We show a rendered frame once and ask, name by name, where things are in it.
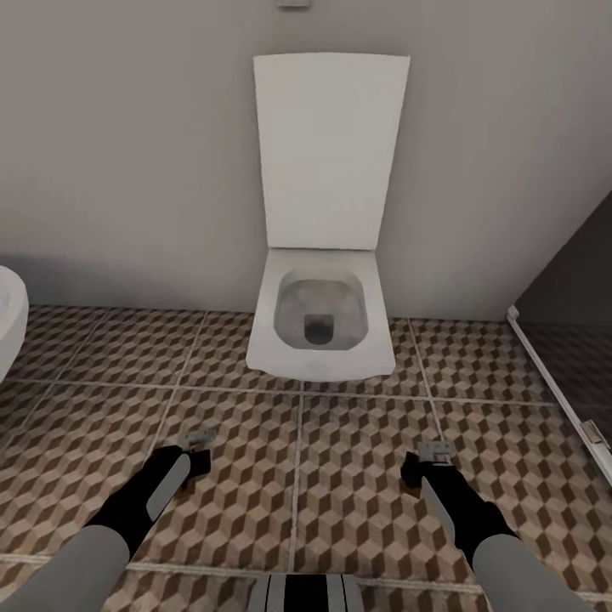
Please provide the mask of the mousetrap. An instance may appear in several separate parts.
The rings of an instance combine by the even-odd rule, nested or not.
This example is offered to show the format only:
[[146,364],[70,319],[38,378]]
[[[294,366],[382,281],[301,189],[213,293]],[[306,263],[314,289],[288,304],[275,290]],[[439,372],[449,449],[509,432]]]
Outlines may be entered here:
[[180,497],[188,496],[189,494],[195,494],[195,477],[189,480],[185,480],[185,482],[182,483],[173,499],[176,500]]
[[[419,457],[420,457],[419,455],[416,455],[416,454],[413,454],[412,452],[407,451],[405,462],[420,462]],[[400,490],[404,491],[405,493],[411,496],[414,496],[417,499],[421,498],[421,488],[409,487],[405,483],[404,479],[401,480]]]

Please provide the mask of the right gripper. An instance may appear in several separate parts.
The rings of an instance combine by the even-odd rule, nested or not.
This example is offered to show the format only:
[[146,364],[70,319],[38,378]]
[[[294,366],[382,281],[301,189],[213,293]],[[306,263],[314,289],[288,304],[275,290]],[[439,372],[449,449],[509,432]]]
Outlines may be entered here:
[[422,473],[430,462],[404,462],[400,467],[401,477],[409,487],[422,489]]

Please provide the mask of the robot trunk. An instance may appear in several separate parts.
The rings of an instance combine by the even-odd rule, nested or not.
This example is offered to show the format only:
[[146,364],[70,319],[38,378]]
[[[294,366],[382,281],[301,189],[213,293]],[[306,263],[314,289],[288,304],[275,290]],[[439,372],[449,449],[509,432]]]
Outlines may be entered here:
[[364,612],[353,575],[258,575],[247,612]]

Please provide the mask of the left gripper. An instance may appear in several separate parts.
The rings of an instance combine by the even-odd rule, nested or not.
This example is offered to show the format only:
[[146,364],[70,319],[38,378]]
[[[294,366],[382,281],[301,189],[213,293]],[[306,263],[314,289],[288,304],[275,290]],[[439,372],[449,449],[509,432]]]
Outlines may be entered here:
[[211,455],[210,450],[199,450],[188,453],[191,460],[191,470],[186,480],[210,473]]

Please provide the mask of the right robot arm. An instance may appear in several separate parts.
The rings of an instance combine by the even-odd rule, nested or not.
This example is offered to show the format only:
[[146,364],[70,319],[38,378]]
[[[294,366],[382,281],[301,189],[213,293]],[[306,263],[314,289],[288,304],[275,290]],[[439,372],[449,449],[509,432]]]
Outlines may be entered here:
[[401,477],[424,495],[453,543],[464,551],[494,612],[598,612],[561,581],[485,502],[456,466],[448,441],[419,441],[420,462],[404,462]]

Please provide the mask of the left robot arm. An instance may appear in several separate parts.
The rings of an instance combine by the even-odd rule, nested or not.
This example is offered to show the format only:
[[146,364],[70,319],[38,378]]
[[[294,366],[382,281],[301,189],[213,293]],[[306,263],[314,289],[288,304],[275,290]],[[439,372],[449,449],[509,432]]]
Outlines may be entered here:
[[152,451],[143,469],[24,585],[0,612],[100,612],[115,584],[182,483],[210,473],[214,428],[181,433],[176,445]]

